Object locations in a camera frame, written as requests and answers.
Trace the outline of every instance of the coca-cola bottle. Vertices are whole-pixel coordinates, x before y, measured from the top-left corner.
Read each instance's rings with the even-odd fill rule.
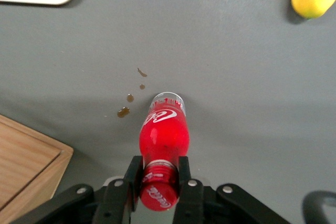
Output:
[[[141,201],[149,209],[167,210],[179,197],[178,158],[185,156],[189,147],[181,97],[164,92],[153,99],[142,125],[139,145],[144,160]]]

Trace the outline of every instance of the bottle neck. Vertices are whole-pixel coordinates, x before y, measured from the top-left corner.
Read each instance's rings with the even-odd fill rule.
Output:
[[[162,182],[174,185],[178,179],[177,168],[167,160],[149,162],[143,171],[143,183]]]

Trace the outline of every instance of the gray table surface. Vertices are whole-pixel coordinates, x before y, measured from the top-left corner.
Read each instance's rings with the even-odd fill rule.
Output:
[[[185,101],[205,185],[236,183],[297,224],[305,194],[336,191],[335,6],[307,21],[290,0],[2,3],[0,26],[0,114],[75,149],[58,193],[124,174],[163,91]],[[132,223],[172,216],[140,205]]]

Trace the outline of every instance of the bottle cap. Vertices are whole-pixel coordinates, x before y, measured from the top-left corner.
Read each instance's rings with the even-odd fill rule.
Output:
[[[140,198],[142,203],[154,211],[172,208],[179,197],[177,169],[167,161],[149,163],[143,173]]]

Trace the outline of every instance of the screw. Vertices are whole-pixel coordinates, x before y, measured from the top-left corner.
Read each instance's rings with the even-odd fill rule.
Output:
[[[122,181],[121,179],[118,179],[116,182],[114,182],[114,186],[116,187],[121,186],[122,184],[124,184],[124,181]]]
[[[225,192],[225,193],[227,193],[227,194],[230,194],[230,193],[233,192],[233,189],[232,189],[232,187],[230,187],[230,186],[224,186],[224,187],[223,187],[223,192]]]
[[[85,193],[86,192],[86,188],[85,187],[82,187],[82,188],[79,188],[78,190],[77,190],[77,194],[83,194],[83,193]]]
[[[188,185],[190,185],[190,186],[197,186],[197,181],[191,179],[191,180],[188,181]]]

